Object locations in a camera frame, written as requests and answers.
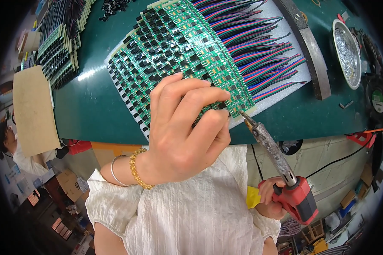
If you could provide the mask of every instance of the silver bangle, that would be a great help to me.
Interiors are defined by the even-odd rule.
[[[119,155],[119,156],[116,156],[116,157],[112,160],[112,163],[111,163],[111,173],[112,173],[112,176],[113,176],[113,178],[115,179],[115,181],[117,181],[117,182],[118,182],[120,185],[122,185],[123,187],[130,187],[130,186],[133,186],[134,184],[132,184],[132,185],[126,185],[126,184],[120,182],[120,181],[116,178],[115,174],[113,173],[113,163],[114,163],[118,158],[121,158],[121,157],[127,157],[127,156],[125,156],[125,155]]]

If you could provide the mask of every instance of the puffed sleeve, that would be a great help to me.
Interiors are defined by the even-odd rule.
[[[274,243],[276,244],[279,232],[281,231],[281,222],[279,220],[260,215],[255,208],[252,208],[249,211],[254,219],[254,226],[260,230],[259,234],[262,237],[262,240],[272,237]]]
[[[107,182],[95,169],[88,179],[89,197],[85,202],[88,218],[94,226],[99,222],[123,238],[126,225],[136,215],[143,188],[121,187]]]

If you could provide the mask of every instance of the green workbench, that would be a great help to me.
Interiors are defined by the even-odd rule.
[[[156,0],[137,0],[129,3],[126,12],[102,17],[102,0],[91,8],[88,23],[81,34],[82,47],[78,50],[79,76],[54,91],[55,121],[61,138],[121,144],[147,144],[147,140],[120,98],[103,60],[121,39],[132,30],[146,5]],[[299,10],[306,13],[308,25],[321,48],[328,67],[332,95],[315,99],[311,84],[292,93],[279,103],[254,117],[261,121],[276,141],[307,139],[340,135],[365,130],[362,86],[351,90],[341,73],[338,62],[330,50],[331,26],[338,13],[349,13],[348,27],[366,26],[339,0],[320,1],[321,7],[311,0],[294,0]],[[353,100],[347,109],[339,107]],[[250,144],[255,140],[242,123],[230,130],[232,144]]]

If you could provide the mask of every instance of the yellow cloth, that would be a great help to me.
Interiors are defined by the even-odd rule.
[[[254,208],[261,201],[261,196],[258,196],[258,188],[248,186],[248,191],[246,193],[246,205],[248,209]]]
[[[325,250],[329,249],[329,246],[326,243],[324,238],[320,238],[319,240],[317,240],[317,242],[315,242],[313,244],[313,246],[315,248],[313,249],[311,255],[315,255],[315,254],[317,254],[319,252],[322,252],[322,251],[325,251]]]

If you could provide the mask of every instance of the metal bowl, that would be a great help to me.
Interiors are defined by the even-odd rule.
[[[340,38],[337,38],[336,29],[339,29],[341,32]],[[357,42],[347,26],[338,19],[333,21],[332,34],[333,48],[342,68],[344,78],[351,89],[357,89],[362,78],[362,65]]]

